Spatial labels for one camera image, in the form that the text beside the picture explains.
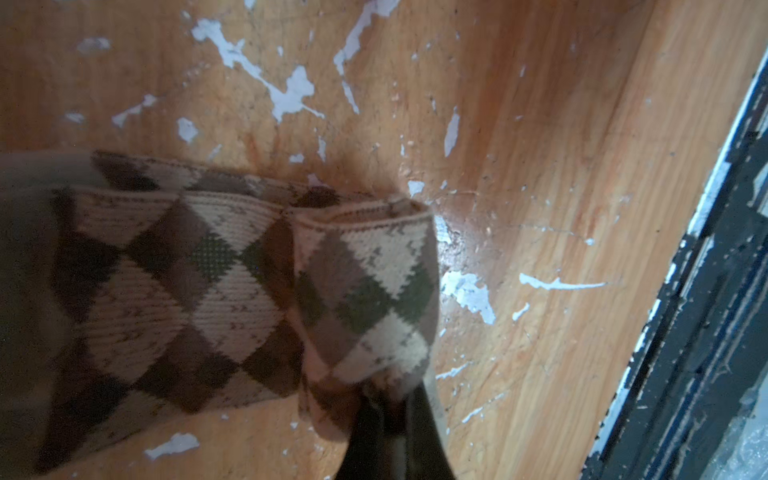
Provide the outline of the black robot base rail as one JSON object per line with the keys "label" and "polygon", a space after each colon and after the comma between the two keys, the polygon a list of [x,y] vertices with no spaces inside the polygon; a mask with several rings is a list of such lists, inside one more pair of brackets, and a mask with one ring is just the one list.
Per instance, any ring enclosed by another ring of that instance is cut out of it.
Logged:
{"label": "black robot base rail", "polygon": [[673,257],[585,479],[702,479],[767,372],[767,68],[760,65]]}

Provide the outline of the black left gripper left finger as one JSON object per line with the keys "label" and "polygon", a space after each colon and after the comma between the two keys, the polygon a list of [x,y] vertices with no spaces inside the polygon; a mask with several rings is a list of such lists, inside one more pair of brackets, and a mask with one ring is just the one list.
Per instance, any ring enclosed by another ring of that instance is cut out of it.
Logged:
{"label": "black left gripper left finger", "polygon": [[395,411],[382,397],[363,397],[335,479],[395,479]]}

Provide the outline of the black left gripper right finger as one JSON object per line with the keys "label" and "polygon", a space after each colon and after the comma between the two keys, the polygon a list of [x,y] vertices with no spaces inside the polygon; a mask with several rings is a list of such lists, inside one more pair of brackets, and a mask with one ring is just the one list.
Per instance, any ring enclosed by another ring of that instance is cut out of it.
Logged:
{"label": "black left gripper right finger", "polygon": [[406,479],[454,480],[424,383],[405,402]]}

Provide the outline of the olive argyle patterned sock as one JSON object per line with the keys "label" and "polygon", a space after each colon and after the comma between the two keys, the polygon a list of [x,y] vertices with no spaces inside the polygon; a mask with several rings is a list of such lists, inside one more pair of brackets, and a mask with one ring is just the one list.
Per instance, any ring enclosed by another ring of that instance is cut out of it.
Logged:
{"label": "olive argyle patterned sock", "polygon": [[297,395],[349,442],[363,397],[427,389],[431,209],[116,153],[1,158],[1,475],[158,423]]}

